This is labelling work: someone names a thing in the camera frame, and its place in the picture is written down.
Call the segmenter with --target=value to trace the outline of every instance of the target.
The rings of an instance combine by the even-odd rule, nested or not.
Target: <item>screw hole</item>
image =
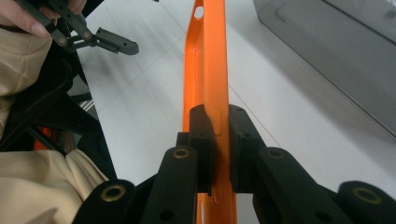
[[[267,151],[267,154],[269,157],[274,159],[283,159],[285,157],[285,154],[277,149],[270,149]]]
[[[190,154],[190,152],[184,148],[177,149],[173,153],[174,157],[176,157],[178,159],[184,159],[184,158],[188,157],[189,154]]]
[[[197,7],[195,9],[195,12],[194,12],[194,17],[196,19],[201,19],[203,16],[204,16],[204,8],[203,7]]]
[[[396,10],[392,10],[392,11],[387,13],[387,18],[388,19],[393,19],[395,17],[396,17]]]
[[[366,188],[355,188],[353,189],[353,193],[355,194],[356,197],[358,197],[360,200],[364,202],[372,203],[372,204],[382,203],[381,198],[372,190]]]
[[[112,185],[102,191],[101,198],[103,201],[111,203],[122,198],[126,189],[123,185]]]

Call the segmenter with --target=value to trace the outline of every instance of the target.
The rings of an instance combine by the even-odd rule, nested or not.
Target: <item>black plastic part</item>
[[[102,28],[99,28],[96,32],[95,39],[97,40],[97,46],[115,53],[134,55],[139,52],[139,46],[135,42]]]
[[[133,184],[125,180],[109,180],[93,190],[79,208],[73,223],[125,223],[133,198]]]
[[[355,223],[396,223],[395,200],[383,190],[367,183],[343,183],[336,201]]]
[[[47,3],[57,11],[61,17],[78,33],[81,38],[86,41],[91,41],[93,38],[92,32],[81,20],[70,10],[65,1],[47,0]]]
[[[66,156],[66,152],[62,147],[60,147],[58,144],[56,144],[54,141],[52,141],[50,138],[48,138],[45,134],[43,134],[37,127],[31,126],[26,129],[26,132],[28,132],[30,135],[32,135],[35,139],[40,141],[44,146],[60,152],[62,155]]]
[[[60,46],[67,45],[67,38],[62,34],[56,26],[42,14],[32,3],[28,0],[15,0],[18,4],[20,4],[26,11],[28,11],[36,20],[38,20],[43,26],[47,29],[47,31],[51,34],[52,38],[55,42]]]
[[[87,0],[85,7],[82,9],[82,16],[87,18],[97,7],[99,7],[104,0]]]
[[[190,137],[189,133],[177,133],[176,146],[177,147],[188,146],[189,137]]]
[[[203,105],[190,110],[189,146],[198,153],[198,192],[211,194],[215,135]]]
[[[191,147],[173,147],[166,151],[142,224],[195,223],[197,163],[197,154]]]
[[[74,103],[67,94],[59,98],[48,109],[47,113],[39,117],[35,123],[80,135],[91,132],[102,132],[99,120],[92,117],[79,105]]]
[[[22,133],[15,141],[7,146],[7,151],[29,151],[32,150],[35,144],[35,138],[28,132]],[[2,143],[0,143],[0,151],[3,151]]]
[[[253,207],[256,212],[257,219],[260,223],[280,224],[282,223],[282,215],[276,208],[275,202],[271,198],[265,200],[257,195],[253,195]]]
[[[260,150],[256,162],[266,187],[263,191],[268,191],[271,196],[282,215],[282,223],[352,223],[286,150],[264,148]]]
[[[136,186],[134,189],[134,201],[132,203],[131,208],[128,211],[128,217],[125,219],[123,223],[128,224],[139,224],[143,213],[146,208],[146,204],[149,200],[149,195],[152,190],[152,186],[154,185],[156,175],[151,178],[145,180],[143,183]]]
[[[72,96],[70,96],[70,98],[75,103],[81,103],[81,102],[84,102],[84,101],[92,100],[92,96],[91,96],[90,92],[82,93],[82,94],[79,94],[79,95],[72,95]]]
[[[256,167],[253,162],[265,147],[248,113],[230,105],[231,182],[236,193],[253,193]]]
[[[72,84],[72,68],[68,62],[46,60],[37,82],[17,95],[0,140],[0,151],[10,151],[8,147],[36,123],[40,115],[48,113]]]

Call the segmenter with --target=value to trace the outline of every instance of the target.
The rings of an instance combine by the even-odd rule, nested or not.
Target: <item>white surface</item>
[[[319,184],[374,184],[396,198],[396,140],[263,27],[252,1],[227,1],[230,103],[267,146],[288,150]],[[181,130],[183,48],[193,1],[105,1],[88,18],[139,44],[135,56],[79,55],[119,178],[154,175]],[[258,223],[238,196],[239,223]]]

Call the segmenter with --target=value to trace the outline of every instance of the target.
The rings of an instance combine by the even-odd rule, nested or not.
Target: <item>beige sleeve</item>
[[[14,95],[37,80],[51,39],[0,28],[0,139]]]
[[[92,190],[107,181],[80,150],[0,153],[0,223],[72,223]]]

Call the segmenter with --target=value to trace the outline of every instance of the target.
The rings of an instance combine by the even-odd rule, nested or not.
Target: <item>orange bracket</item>
[[[230,182],[229,102],[224,0],[195,0],[186,37],[183,132],[190,109],[204,105],[216,139],[212,196],[198,195],[197,223],[236,223]]]

